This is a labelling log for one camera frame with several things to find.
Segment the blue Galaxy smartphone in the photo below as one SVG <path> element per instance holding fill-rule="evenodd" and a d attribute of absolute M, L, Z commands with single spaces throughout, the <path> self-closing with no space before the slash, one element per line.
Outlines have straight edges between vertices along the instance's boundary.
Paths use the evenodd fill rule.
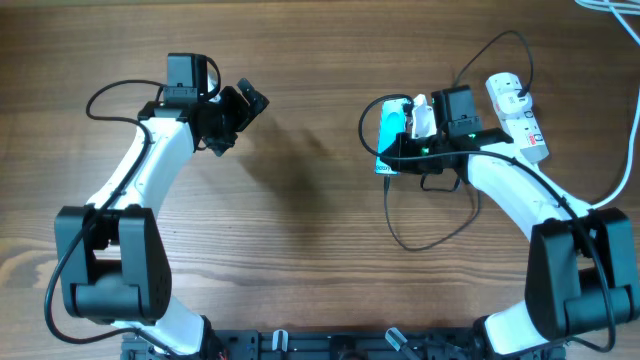
<path fill-rule="evenodd" d="M 411 104 L 408 99 L 386 100 L 382 105 L 377 152 L 383 153 L 406 130 L 405 109 Z"/>

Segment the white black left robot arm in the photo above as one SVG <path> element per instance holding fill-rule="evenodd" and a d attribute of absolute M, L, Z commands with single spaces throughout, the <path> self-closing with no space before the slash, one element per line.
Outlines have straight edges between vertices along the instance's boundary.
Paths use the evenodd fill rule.
<path fill-rule="evenodd" d="M 130 334 L 165 359 L 224 359 L 211 322 L 172 294 L 157 216 L 198 151 L 222 156 L 268 106 L 245 78 L 221 84 L 215 61 L 171 53 L 167 80 L 126 118 L 136 136 L 109 180 L 54 221 L 57 264 L 44 297 L 49 332 L 75 345 Z"/>

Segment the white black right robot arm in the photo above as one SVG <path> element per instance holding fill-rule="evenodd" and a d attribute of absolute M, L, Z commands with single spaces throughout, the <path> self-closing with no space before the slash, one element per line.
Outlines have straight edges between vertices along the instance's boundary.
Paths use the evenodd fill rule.
<path fill-rule="evenodd" d="M 478 319 L 458 352 L 471 359 L 547 356 L 568 342 L 585 344 L 603 330 L 601 352 L 620 324 L 639 316 L 639 276 L 629 218 L 573 197 L 527 160 L 499 128 L 484 128 L 462 86 L 430 96 L 391 94 L 381 107 L 379 173 L 435 175 L 491 198 L 529 243 L 523 299 Z"/>

